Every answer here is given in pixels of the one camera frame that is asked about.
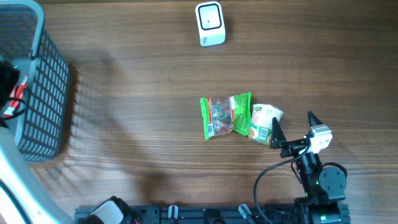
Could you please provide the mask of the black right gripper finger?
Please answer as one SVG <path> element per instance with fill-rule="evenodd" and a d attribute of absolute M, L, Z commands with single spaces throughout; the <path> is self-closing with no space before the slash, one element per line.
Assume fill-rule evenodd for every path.
<path fill-rule="evenodd" d="M 272 119 L 272 135 L 270 140 L 270 148 L 271 149 L 280 149 L 283 148 L 286 144 L 287 140 L 284 136 L 282 128 L 279 124 L 279 121 L 276 117 Z"/>
<path fill-rule="evenodd" d="M 312 111 L 308 112 L 308 122 L 310 127 L 322 125 L 323 123 L 315 116 Z"/>

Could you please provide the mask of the green snack bag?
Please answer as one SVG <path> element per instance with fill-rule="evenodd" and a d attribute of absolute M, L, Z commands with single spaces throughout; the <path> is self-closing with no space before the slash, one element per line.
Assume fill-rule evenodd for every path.
<path fill-rule="evenodd" d="M 200 108 L 206 140 L 236 131 L 248 136 L 251 123 L 251 92 L 201 98 Z"/>

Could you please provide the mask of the instant noodle cup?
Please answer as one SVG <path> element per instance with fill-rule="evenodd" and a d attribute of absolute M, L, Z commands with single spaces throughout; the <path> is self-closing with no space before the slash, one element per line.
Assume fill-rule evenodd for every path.
<path fill-rule="evenodd" d="M 272 105 L 254 104 L 248 138 L 261 144 L 269 144 L 272 136 L 272 119 L 280 121 L 284 112 Z"/>

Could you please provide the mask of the grey plastic mesh basket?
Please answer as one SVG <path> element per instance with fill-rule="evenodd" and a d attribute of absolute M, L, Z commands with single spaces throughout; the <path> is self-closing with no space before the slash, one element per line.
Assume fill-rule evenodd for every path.
<path fill-rule="evenodd" d="M 35 1 L 1 1 L 1 59 L 28 75 L 24 112 L 6 124 L 26 162 L 58 156 L 71 75 Z"/>

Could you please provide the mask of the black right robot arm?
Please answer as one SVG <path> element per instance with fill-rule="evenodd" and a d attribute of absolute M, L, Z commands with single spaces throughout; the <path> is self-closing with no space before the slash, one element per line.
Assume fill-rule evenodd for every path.
<path fill-rule="evenodd" d="M 310 129 L 302 139 L 288 141 L 277 118 L 272 119 L 272 149 L 280 149 L 281 158 L 291 157 L 292 170 L 302 184 L 305 196 L 296 198 L 287 211 L 279 209 L 279 223 L 350 223 L 349 210 L 342 201 L 346 198 L 348 171 L 335 162 L 322 163 L 318 153 L 332 140 L 331 129 L 311 111 Z"/>

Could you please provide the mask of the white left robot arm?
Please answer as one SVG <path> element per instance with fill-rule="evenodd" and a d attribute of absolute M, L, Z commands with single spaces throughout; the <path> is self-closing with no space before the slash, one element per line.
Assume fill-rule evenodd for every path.
<path fill-rule="evenodd" d="M 9 223 L 73 223 L 50 197 L 17 149 L 6 119 L 1 118 L 1 215 Z"/>

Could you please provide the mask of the white barcode scanner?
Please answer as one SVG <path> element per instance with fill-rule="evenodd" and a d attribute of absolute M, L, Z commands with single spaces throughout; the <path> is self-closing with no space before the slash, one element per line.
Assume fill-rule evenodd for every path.
<path fill-rule="evenodd" d="M 195 15 L 202 47 L 220 45 L 225 42 L 226 29 L 223 10 L 218 1 L 198 4 L 195 8 Z"/>

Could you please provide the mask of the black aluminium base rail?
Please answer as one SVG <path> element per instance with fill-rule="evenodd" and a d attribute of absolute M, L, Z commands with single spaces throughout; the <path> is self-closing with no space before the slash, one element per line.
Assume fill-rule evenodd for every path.
<path fill-rule="evenodd" d="M 174 215 L 169 207 L 132 206 L 140 223 L 264 223 L 256 207 L 244 218 L 237 206 L 229 207 L 178 207 Z M 266 205 L 263 212 L 272 223 L 302 223 L 299 209 L 293 204 Z M 306 213 L 308 223 L 351 223 L 348 206 L 340 205 L 340 214 L 312 207 Z"/>

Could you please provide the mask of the red stick sachet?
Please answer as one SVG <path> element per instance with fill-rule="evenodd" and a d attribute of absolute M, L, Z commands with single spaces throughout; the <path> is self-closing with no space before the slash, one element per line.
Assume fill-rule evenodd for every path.
<path fill-rule="evenodd" d="M 10 120 L 20 116 L 24 110 L 21 110 L 21 105 L 25 104 L 24 101 L 24 92 L 27 87 L 28 75 L 25 75 L 21 84 L 16 85 L 9 96 L 9 106 L 6 108 L 5 112 L 3 112 L 3 119 Z"/>

